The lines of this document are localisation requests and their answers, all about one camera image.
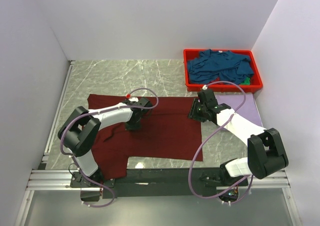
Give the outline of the dark red t-shirt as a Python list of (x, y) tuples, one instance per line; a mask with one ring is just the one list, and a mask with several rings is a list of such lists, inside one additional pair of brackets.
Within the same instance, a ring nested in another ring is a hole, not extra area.
[(93, 157), (105, 179), (125, 177), (130, 157), (192, 160), (202, 142), (201, 123), (188, 117), (192, 97), (160, 97), (141, 128), (117, 123), (99, 131)]

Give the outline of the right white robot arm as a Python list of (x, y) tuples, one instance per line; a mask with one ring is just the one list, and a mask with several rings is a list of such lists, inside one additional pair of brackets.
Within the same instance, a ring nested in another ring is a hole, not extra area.
[(253, 124), (231, 106), (219, 104), (211, 89), (198, 92), (188, 117), (200, 122), (210, 121), (228, 130), (246, 145), (246, 157), (220, 165), (217, 180), (223, 185), (232, 185), (247, 175), (263, 179), (289, 165), (281, 135), (276, 129)]

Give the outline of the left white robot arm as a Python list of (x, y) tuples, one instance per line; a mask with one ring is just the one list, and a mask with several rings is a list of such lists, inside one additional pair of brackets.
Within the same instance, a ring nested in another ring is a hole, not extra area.
[(58, 138), (61, 147), (68, 149), (64, 154), (71, 156), (87, 186), (96, 186), (104, 180), (92, 153), (99, 131), (119, 123), (124, 123), (128, 130), (138, 130), (142, 117), (153, 108), (146, 97), (134, 97), (110, 107), (87, 110), (79, 106), (74, 109), (60, 128)]

